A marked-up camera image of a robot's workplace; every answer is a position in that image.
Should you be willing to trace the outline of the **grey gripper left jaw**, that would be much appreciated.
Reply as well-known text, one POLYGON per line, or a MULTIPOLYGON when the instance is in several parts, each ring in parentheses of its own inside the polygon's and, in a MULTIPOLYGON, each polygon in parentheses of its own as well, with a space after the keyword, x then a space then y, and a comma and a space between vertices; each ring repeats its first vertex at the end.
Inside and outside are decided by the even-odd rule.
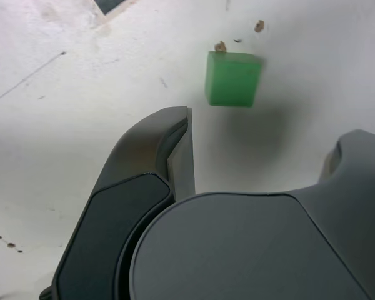
POLYGON ((96 181, 41 299, 128 299, 143 231, 195 194, 192 111, 166 107, 125 132, 96 181))

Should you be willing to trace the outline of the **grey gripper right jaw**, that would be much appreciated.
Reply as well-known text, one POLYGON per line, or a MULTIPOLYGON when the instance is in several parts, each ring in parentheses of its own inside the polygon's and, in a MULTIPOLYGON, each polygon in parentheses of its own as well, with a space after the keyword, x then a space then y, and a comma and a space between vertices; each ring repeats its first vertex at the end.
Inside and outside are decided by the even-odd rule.
POLYGON ((331 162, 303 189, 167 208, 134 250, 131 299, 375 299, 375 134, 342 135, 331 162))

